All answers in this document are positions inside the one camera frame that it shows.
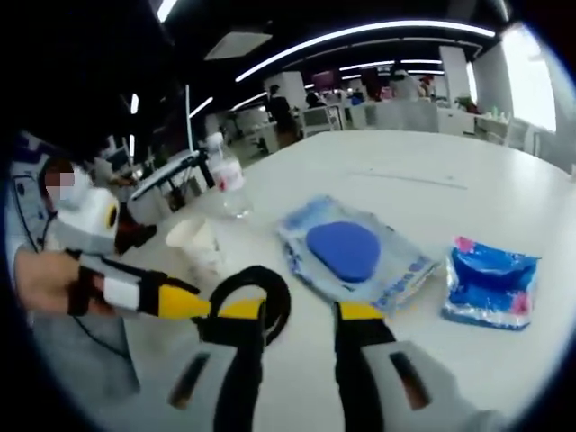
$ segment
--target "paper cup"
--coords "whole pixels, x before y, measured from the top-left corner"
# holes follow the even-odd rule
[[[223,278],[224,256],[205,218],[181,221],[166,236],[166,244],[186,262],[192,284],[201,291],[213,289]]]

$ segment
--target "computer monitor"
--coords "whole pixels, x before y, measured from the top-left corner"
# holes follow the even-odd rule
[[[112,164],[112,171],[120,171],[129,163],[128,152],[124,147],[119,148],[114,154],[107,157],[106,160]]]

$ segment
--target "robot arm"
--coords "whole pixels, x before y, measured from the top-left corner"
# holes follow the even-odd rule
[[[75,167],[71,185],[59,188],[54,234],[68,253],[80,261],[80,279],[70,291],[68,313],[86,313],[91,298],[114,307],[161,318],[187,319],[210,313],[199,290],[167,274],[114,261],[114,240],[120,205],[110,191],[92,186],[90,177]],[[103,293],[94,287],[103,278]]]

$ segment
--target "human hand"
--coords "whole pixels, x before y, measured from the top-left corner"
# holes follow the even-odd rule
[[[68,313],[70,289],[78,281],[80,264],[63,252],[34,252],[20,249],[14,261],[16,292],[28,311]],[[94,287],[104,290],[104,279],[97,275]],[[88,313],[112,316],[114,309],[103,301],[91,299]]]

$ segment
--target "ceiling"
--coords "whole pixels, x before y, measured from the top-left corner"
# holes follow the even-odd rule
[[[293,45],[330,32],[382,21],[433,19],[471,23],[496,32],[505,25],[501,0],[178,0],[161,23],[161,0],[21,0],[11,52],[13,80],[5,85],[26,129],[72,150],[91,151],[111,131],[145,137],[169,119],[184,115],[183,83],[191,87],[191,106],[214,101],[199,114],[228,110],[263,91],[264,79],[282,70],[305,74],[357,63],[392,59],[439,59],[448,42],[396,40],[442,38],[463,46],[468,59],[497,39],[443,29],[366,31],[293,53],[247,77],[235,78]],[[230,31],[264,32],[273,37],[241,58],[206,61]],[[140,96],[137,116],[128,100]],[[177,121],[178,127],[183,123]]]

